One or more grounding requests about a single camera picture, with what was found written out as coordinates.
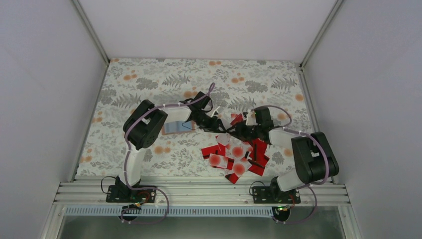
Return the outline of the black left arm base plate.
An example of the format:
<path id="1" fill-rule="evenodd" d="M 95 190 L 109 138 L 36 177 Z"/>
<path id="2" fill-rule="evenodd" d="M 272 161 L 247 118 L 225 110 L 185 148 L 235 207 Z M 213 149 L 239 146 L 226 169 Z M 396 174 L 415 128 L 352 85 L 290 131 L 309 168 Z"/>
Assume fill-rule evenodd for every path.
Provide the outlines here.
<path id="1" fill-rule="evenodd" d="M 107 203 L 154 203 L 155 189 L 131 190 L 125 186 L 110 185 L 108 188 Z"/>

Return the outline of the tan leather card holder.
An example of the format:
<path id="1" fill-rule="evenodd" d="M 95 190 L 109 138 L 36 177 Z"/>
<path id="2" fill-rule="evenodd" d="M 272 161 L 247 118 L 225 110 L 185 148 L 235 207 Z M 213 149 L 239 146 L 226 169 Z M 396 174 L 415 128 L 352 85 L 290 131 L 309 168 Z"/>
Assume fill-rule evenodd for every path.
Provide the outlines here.
<path id="1" fill-rule="evenodd" d="M 163 135 L 188 133 L 195 130 L 195 125 L 192 121 L 174 121 L 165 123 L 162 128 Z"/>

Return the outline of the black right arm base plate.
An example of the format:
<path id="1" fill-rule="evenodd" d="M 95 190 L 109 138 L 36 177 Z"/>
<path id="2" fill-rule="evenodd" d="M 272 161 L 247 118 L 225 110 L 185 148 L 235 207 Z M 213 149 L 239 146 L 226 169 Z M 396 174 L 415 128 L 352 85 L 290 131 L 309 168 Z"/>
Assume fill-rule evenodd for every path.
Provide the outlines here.
<path id="1" fill-rule="evenodd" d="M 300 193 L 296 189 L 287 192 L 272 190 L 269 186 L 253 186 L 251 188 L 255 204 L 299 204 Z"/>

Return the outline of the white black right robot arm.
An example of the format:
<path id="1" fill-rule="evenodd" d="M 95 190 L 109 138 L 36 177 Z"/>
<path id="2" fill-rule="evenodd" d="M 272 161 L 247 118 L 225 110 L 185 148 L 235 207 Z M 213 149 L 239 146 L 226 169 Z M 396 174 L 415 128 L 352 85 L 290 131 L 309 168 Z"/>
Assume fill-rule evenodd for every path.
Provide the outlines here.
<path id="1" fill-rule="evenodd" d="M 293 152 L 295 171 L 271 180 L 269 195 L 276 203 L 283 202 L 290 190 L 322 185 L 339 173 L 338 162 L 323 132 L 309 134 L 271 124 L 247 125 L 242 121 L 230 127 L 228 133 L 241 141 L 260 139 Z"/>

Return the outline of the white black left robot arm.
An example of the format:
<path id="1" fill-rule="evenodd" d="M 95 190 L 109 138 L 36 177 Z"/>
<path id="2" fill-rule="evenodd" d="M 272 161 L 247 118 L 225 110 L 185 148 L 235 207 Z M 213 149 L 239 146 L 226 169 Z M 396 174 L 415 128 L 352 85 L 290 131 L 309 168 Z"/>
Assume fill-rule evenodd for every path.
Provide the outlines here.
<path id="1" fill-rule="evenodd" d="M 123 125 L 128 152 L 123 172 L 115 180 L 115 186 L 125 201 L 131 202 L 137 198 L 145 149 L 156 141 L 164 124 L 192 121 L 199 129 L 211 133 L 223 133 L 231 127 L 229 122 L 219 119 L 215 113 L 206 111 L 210 102 L 208 96 L 160 106 L 149 100 L 141 102 Z"/>

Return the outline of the aluminium rail frame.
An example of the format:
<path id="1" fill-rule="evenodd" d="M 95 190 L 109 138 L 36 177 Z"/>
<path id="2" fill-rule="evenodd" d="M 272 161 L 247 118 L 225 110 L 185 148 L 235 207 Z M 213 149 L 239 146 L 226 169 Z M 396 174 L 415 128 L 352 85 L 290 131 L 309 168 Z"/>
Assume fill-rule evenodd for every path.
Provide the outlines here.
<path id="1" fill-rule="evenodd" d="M 141 183 L 159 188 L 156 206 L 251 206 L 250 195 L 254 186 L 270 183 L 270 177 L 241 177 L 232 184 L 224 177 L 152 177 L 142 178 Z M 59 184 L 54 204 L 104 205 L 105 191 L 114 179 L 101 176 L 77 176 L 72 182 Z M 300 206 L 349 206 L 351 204 L 346 186 L 331 182 L 299 189 Z"/>

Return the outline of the red card bottom of pile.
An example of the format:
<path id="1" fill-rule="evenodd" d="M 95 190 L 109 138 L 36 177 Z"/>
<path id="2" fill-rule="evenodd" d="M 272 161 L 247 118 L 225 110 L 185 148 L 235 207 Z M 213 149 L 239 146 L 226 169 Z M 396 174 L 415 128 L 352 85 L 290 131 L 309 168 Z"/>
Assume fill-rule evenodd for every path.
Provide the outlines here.
<path id="1" fill-rule="evenodd" d="M 239 176 L 235 173 L 228 173 L 224 176 L 229 182 L 232 184 L 236 184 L 236 182 L 239 180 Z"/>

